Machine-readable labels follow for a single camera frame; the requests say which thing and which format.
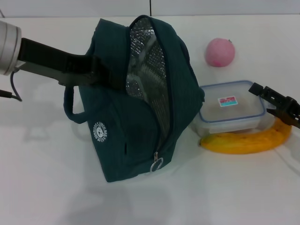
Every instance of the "zipper pull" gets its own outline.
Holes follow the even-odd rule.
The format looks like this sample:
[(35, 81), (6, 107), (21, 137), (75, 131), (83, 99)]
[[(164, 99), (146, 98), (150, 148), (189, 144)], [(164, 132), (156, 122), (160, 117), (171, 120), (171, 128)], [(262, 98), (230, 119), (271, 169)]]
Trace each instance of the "zipper pull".
[(160, 167), (162, 166), (164, 159), (163, 158), (158, 158), (158, 152), (154, 153), (154, 163), (152, 163), (152, 166), (150, 167), (150, 173), (153, 172), (153, 167), (156, 163), (158, 163), (160, 161), (160, 164), (157, 166), (156, 170), (160, 169)]

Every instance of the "dark green lunch bag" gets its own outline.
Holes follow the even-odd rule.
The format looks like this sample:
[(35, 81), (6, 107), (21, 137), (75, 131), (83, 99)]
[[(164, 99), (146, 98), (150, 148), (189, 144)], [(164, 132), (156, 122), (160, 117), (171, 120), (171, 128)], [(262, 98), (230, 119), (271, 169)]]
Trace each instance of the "dark green lunch bag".
[(73, 87), (65, 91), (65, 112), (76, 123), (88, 122), (106, 180), (167, 165), (204, 101), (183, 41), (171, 25), (148, 16), (130, 27), (101, 19), (87, 54), (98, 56), (124, 87), (79, 87), (80, 114), (72, 112)]

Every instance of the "white tabletop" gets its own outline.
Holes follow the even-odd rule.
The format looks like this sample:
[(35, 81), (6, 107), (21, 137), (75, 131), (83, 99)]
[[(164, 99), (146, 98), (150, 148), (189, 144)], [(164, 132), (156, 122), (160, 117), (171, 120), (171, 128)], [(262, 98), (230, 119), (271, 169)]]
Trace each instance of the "white tabletop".
[[(300, 15), (157, 18), (185, 41), (199, 85), (247, 79), (300, 100)], [(85, 54), (99, 18), (4, 20), (25, 38)], [(204, 62), (216, 37), (236, 47), (228, 67)], [(299, 225), (300, 130), (276, 150), (235, 156), (201, 149), (187, 128), (165, 168), (108, 184), (87, 124), (64, 114), (64, 87), (22, 71), (15, 85), (23, 103), (0, 99), (1, 224)], [(8, 77), (0, 89), (11, 91)]]

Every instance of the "metal cylinder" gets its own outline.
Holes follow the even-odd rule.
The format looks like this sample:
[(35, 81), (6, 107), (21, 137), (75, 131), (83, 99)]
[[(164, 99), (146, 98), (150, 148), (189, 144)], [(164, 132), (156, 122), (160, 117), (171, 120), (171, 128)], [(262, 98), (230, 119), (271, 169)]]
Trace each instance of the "metal cylinder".
[(13, 72), (21, 46), (21, 29), (0, 21), (0, 74)]

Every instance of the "yellow banana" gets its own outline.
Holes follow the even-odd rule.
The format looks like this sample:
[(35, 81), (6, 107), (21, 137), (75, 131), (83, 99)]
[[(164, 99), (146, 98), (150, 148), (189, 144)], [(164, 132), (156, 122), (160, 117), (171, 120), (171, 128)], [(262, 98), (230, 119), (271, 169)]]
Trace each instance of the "yellow banana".
[(276, 118), (274, 125), (255, 134), (213, 134), (204, 137), (200, 145), (214, 152), (249, 154), (267, 151), (283, 144), (291, 134), (292, 126)]

